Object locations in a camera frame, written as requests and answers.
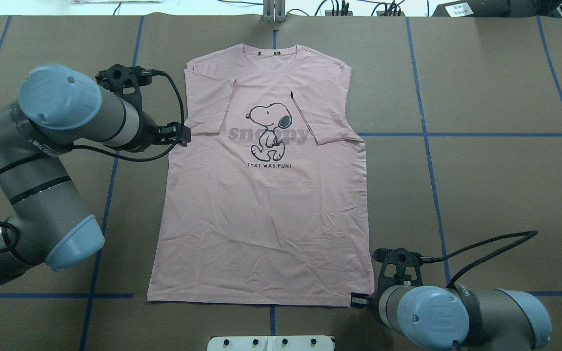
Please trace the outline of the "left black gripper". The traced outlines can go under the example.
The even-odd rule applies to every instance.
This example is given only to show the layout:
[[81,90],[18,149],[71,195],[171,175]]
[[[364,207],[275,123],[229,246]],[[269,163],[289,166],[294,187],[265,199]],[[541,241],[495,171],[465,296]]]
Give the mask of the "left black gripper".
[[149,146],[187,146],[192,140],[189,127],[182,123],[169,123],[158,126],[149,114],[139,116],[138,152]]

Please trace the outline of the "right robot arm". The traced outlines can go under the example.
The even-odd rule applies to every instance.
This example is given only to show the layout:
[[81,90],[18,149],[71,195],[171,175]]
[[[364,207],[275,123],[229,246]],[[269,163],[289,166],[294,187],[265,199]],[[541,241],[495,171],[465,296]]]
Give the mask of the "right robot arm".
[[373,295],[352,293],[350,305],[431,351],[535,351],[551,341],[546,307],[522,291],[393,285]]

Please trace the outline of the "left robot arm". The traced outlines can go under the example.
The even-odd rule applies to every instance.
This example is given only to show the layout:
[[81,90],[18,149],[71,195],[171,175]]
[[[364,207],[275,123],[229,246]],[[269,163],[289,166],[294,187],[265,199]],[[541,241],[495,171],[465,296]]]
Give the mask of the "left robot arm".
[[152,145],[186,146],[180,120],[157,125],[143,111],[139,89],[165,71],[116,64],[95,78],[62,64],[33,69],[18,98],[0,109],[0,188],[14,214],[0,221],[0,285],[35,266],[60,272],[91,257],[104,244],[102,229],[60,161],[88,150],[131,162],[117,151],[140,153]]

